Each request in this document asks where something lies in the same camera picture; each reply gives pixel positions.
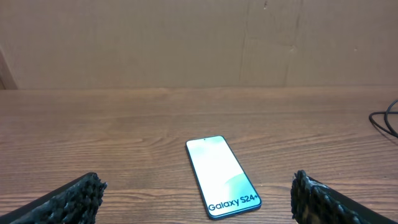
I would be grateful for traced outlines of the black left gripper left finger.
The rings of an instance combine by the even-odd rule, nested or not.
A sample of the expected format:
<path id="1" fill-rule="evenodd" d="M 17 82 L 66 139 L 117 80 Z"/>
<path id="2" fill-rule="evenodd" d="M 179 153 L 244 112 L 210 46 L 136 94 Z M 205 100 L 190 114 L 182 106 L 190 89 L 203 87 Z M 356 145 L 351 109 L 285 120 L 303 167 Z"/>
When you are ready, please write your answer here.
<path id="1" fill-rule="evenodd" d="M 1 224 L 94 224 L 106 188 L 89 172 L 1 216 Z"/>

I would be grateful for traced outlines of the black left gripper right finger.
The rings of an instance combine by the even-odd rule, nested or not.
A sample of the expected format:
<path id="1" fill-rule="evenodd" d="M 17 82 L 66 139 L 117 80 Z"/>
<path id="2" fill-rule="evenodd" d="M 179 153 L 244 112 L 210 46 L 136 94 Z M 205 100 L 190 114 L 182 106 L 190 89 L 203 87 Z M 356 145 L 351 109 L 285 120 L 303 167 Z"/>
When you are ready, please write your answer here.
<path id="1" fill-rule="evenodd" d="M 299 224 L 397 224 L 313 179 L 304 170 L 294 174 L 290 195 L 292 218 Z"/>

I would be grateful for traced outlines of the Samsung Galaxy S24+ smartphone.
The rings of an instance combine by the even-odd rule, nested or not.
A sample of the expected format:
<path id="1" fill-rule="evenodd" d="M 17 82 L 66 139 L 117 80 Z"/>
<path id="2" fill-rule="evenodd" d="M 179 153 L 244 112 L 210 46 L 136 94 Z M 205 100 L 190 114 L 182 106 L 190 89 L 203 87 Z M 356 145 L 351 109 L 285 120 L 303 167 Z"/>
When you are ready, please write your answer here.
<path id="1" fill-rule="evenodd" d="M 261 208 L 261 197 L 223 136 L 192 139 L 185 147 L 210 219 Z"/>

